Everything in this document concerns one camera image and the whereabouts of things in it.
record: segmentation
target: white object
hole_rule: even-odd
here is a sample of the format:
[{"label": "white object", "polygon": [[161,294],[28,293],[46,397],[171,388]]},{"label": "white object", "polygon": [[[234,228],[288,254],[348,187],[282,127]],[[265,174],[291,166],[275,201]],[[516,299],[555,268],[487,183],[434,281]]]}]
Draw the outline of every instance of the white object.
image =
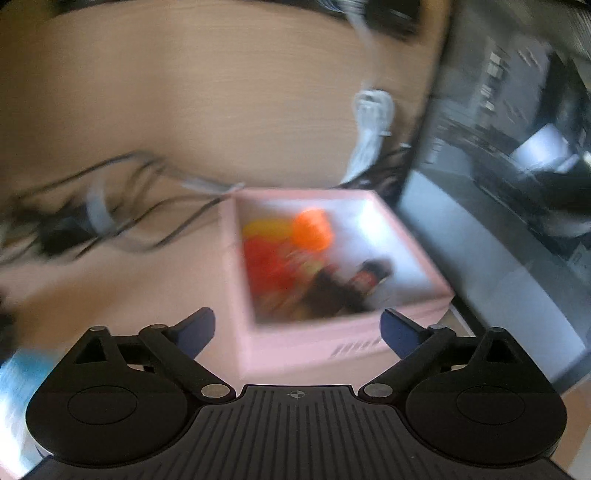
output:
[{"label": "white object", "polygon": [[357,122],[357,145],[349,159],[349,166],[341,183],[347,183],[376,163],[382,149],[382,137],[390,135],[394,121],[394,102],[389,93],[375,90],[380,72],[379,50],[365,22],[364,0],[340,0],[347,20],[355,29],[369,57],[369,79],[362,83],[361,91],[353,98],[353,112]]}]

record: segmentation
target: red object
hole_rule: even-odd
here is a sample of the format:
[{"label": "red object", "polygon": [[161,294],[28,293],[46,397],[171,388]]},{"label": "red object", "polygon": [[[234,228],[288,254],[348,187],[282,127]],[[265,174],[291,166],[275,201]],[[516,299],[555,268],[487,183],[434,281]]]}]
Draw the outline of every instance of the red object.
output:
[{"label": "red object", "polygon": [[246,273],[251,293],[258,297],[273,290],[291,290],[296,275],[288,261],[278,250],[280,242],[270,241],[260,235],[243,243]]}]

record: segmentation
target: orange ball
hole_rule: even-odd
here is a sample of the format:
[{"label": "orange ball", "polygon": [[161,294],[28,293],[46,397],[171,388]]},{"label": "orange ball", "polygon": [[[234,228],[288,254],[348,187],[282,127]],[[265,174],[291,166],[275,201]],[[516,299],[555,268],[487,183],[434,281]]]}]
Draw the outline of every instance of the orange ball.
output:
[{"label": "orange ball", "polygon": [[312,252],[321,252],[332,245],[334,238],[324,210],[305,210],[294,218],[291,240],[295,246]]}]

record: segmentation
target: pink cardboard box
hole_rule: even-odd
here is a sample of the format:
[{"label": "pink cardboard box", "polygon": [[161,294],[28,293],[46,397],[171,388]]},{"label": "pink cardboard box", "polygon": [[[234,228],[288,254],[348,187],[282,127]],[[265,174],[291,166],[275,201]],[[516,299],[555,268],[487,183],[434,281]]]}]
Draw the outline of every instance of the pink cardboard box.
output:
[{"label": "pink cardboard box", "polygon": [[[261,218],[292,218],[307,208],[329,216],[335,241],[327,255],[351,278],[361,263],[389,258],[394,275],[368,299],[371,312],[286,323],[256,318],[245,270],[242,228]],[[417,241],[374,192],[245,189],[220,206],[230,314],[241,373],[288,371],[388,349],[379,319],[393,307],[423,326],[437,323],[454,293]]]}]

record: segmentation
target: crosshair marking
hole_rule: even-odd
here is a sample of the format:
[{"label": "crosshair marking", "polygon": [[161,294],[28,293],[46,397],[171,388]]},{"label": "crosshair marking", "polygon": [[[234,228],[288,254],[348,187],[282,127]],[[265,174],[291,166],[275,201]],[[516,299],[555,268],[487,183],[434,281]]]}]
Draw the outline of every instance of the crosshair marking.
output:
[{"label": "crosshair marking", "polygon": [[305,397],[306,394],[304,392],[302,392],[302,390],[294,390],[293,392],[290,392],[290,397],[296,398],[296,399],[300,399],[301,397]]}]

